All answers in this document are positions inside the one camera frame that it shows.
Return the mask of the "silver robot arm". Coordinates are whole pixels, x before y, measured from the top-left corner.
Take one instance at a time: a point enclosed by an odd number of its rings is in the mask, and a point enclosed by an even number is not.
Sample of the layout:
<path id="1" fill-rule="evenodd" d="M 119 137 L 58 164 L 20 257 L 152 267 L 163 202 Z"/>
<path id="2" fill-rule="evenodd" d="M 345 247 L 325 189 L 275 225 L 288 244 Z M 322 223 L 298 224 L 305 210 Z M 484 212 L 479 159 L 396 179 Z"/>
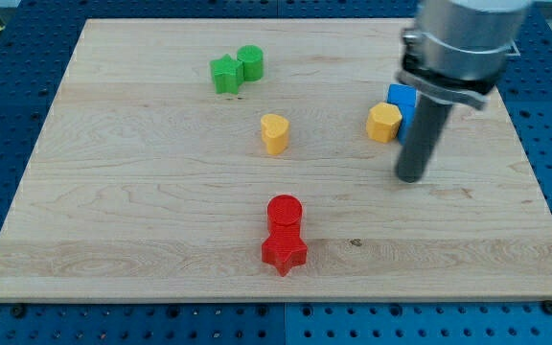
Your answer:
<path id="1" fill-rule="evenodd" d="M 531 0 L 423 0 L 402 30 L 396 78 L 438 104 L 482 109 L 505 71 Z"/>

